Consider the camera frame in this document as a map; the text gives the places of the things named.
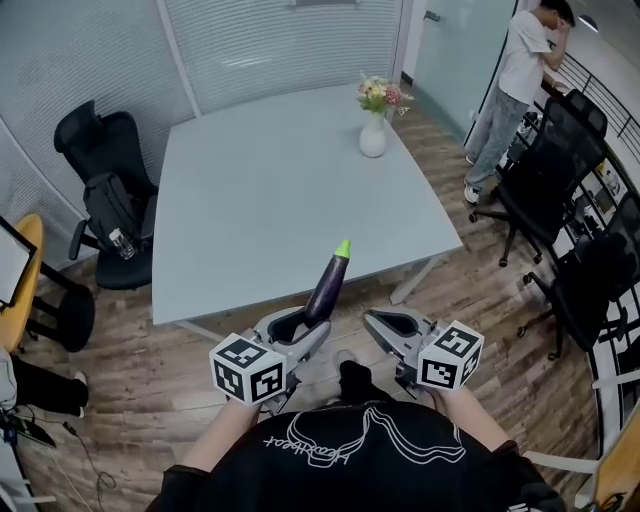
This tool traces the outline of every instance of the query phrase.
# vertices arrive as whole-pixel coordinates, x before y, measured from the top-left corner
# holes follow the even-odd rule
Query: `chair backrest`
[[[565,96],[565,100],[573,106],[589,122],[593,129],[604,137],[607,134],[608,119],[596,104],[578,89],[573,89]]]
[[[615,301],[640,281],[640,196],[628,192],[602,236],[608,241],[609,300]]]
[[[127,112],[105,117],[95,114],[94,101],[88,101],[67,114],[56,127],[53,144],[80,179],[117,174],[125,189],[135,198],[157,194],[149,181],[142,160],[138,128]]]
[[[554,200],[569,201],[580,182],[606,157],[604,135],[589,121],[596,113],[588,110],[585,117],[583,111],[566,98],[549,98],[538,134],[518,161],[544,178]]]

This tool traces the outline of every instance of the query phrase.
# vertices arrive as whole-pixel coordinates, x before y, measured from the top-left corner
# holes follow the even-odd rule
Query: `black cable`
[[[102,493],[101,493],[102,489],[101,489],[101,485],[104,486],[105,489],[108,489],[110,491],[115,489],[116,488],[116,479],[113,478],[113,475],[111,475],[111,473],[108,473],[107,471],[98,471],[98,469],[96,468],[95,464],[93,463],[93,459],[91,458],[91,454],[89,453],[87,445],[84,444],[84,441],[78,435],[78,432],[76,432],[76,429],[73,428],[69,423],[67,423],[66,421],[55,421],[55,420],[45,420],[45,419],[42,419],[42,418],[36,418],[36,415],[33,412],[33,409],[27,404],[24,404],[24,406],[27,407],[31,411],[31,415],[32,415],[31,419],[27,418],[26,416],[20,416],[19,414],[15,414],[15,413],[13,415],[16,416],[17,418],[21,418],[23,420],[31,421],[32,423],[35,423],[36,419],[38,421],[44,421],[45,423],[57,423],[59,425],[62,425],[65,428],[65,430],[67,432],[69,432],[69,434],[71,434],[73,437],[77,437],[78,438],[78,441],[80,441],[80,444],[82,445],[82,448],[84,449],[84,453],[87,454],[87,459],[89,460],[89,464],[91,465],[91,469],[96,474],[96,477],[97,477],[97,480],[96,480],[96,496],[98,497],[98,506],[100,507],[100,510],[102,512],[104,512],[104,508],[102,507]]]
[[[98,506],[100,507],[100,510],[102,512],[104,512],[104,508],[102,507],[102,495],[101,495],[101,492],[100,492],[101,491],[100,484],[102,484],[105,487],[105,489],[108,489],[108,490],[112,491],[113,489],[116,488],[116,479],[113,478],[113,475],[111,475],[107,471],[98,471],[98,469],[96,468],[95,464],[93,463],[93,459],[91,458],[91,454],[89,453],[89,450],[87,449],[87,445],[84,444],[84,441],[82,440],[82,438],[78,435],[76,430],[71,425],[69,425],[69,423],[67,423],[65,421],[62,424],[62,426],[72,436],[78,438],[78,441],[80,441],[80,444],[82,444],[82,448],[84,448],[84,452],[87,454],[87,459],[89,460],[89,464],[91,464],[91,469],[93,470],[93,472],[96,474],[96,477],[97,477],[97,480],[96,480],[96,495],[98,496]]]

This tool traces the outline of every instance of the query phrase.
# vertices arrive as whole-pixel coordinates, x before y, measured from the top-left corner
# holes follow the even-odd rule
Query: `door handle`
[[[440,21],[442,18],[439,14],[436,14],[433,11],[427,11],[424,13],[424,18],[422,20],[430,19],[431,21]]]

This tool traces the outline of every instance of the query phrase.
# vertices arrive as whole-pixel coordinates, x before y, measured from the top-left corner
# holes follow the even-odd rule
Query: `hand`
[[[560,91],[562,94],[566,94],[571,90],[571,87],[560,81],[553,82],[553,88],[557,91]]]
[[[558,32],[560,32],[563,35],[567,35],[569,34],[569,30],[571,30],[571,25],[569,25],[569,23],[566,20],[563,20],[562,18],[558,18]]]

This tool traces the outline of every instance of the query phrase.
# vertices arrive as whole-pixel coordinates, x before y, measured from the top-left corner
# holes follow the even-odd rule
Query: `computer monitor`
[[[14,305],[36,247],[0,217],[0,307]]]

